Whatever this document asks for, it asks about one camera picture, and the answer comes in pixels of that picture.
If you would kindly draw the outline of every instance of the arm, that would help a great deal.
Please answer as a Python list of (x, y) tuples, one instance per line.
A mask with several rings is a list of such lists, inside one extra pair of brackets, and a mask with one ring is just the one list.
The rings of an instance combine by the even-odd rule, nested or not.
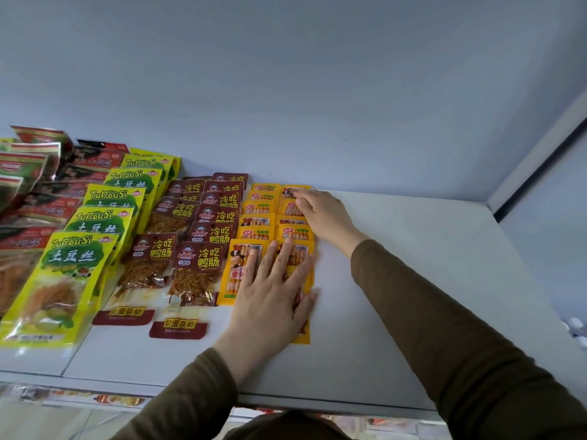
[(313, 257), (284, 282), (291, 249), (288, 239), (275, 259), (273, 241), (256, 275), (257, 252), (251, 252), (227, 330), (112, 440), (207, 440), (218, 435), (237, 403), (238, 386), (289, 345), (313, 309), (316, 294), (310, 293), (292, 310)]
[(383, 246), (328, 193), (297, 193), (316, 234), (353, 278), (455, 438), (585, 438), (587, 412), (552, 375)]

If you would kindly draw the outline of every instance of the sleeve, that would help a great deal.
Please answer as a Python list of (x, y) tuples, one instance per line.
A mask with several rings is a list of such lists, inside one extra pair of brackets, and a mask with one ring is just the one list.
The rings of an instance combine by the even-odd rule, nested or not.
[(359, 244), (351, 270), (453, 438), (587, 438), (566, 388), (381, 244)]
[(237, 385), (209, 348), (153, 398), (112, 440), (212, 439), (237, 403)]

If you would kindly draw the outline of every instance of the olive brown long-sleeve shirt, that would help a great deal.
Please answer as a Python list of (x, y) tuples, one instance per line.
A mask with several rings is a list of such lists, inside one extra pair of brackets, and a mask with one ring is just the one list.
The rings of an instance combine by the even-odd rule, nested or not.
[[(373, 240), (352, 275), (455, 439), (587, 439), (587, 411), (500, 333)], [(211, 439), (238, 390), (220, 356), (199, 355), (114, 440)], [(261, 416), (227, 439), (347, 438), (299, 411)]]

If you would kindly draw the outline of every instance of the floor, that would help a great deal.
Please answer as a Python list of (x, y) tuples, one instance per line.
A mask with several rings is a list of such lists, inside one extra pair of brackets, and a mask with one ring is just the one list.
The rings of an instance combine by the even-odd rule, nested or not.
[[(99, 409), (49, 407), (0, 399), (0, 438), (2, 440), (106, 440), (135, 415), (132, 412), (124, 412), (105, 422), (115, 414), (117, 413), (114, 411)], [(340, 423), (347, 427), (345, 431), (349, 436), (359, 440), (415, 440), (418, 438), (445, 440), (450, 438), (442, 434), (418, 437), (383, 431), (376, 434), (368, 433), (364, 431), (364, 419), (351, 417), (342, 419), (344, 420), (340, 420)], [(216, 438), (222, 439), (226, 431), (240, 424), (226, 422)], [(362, 432), (349, 432), (348, 427)]]

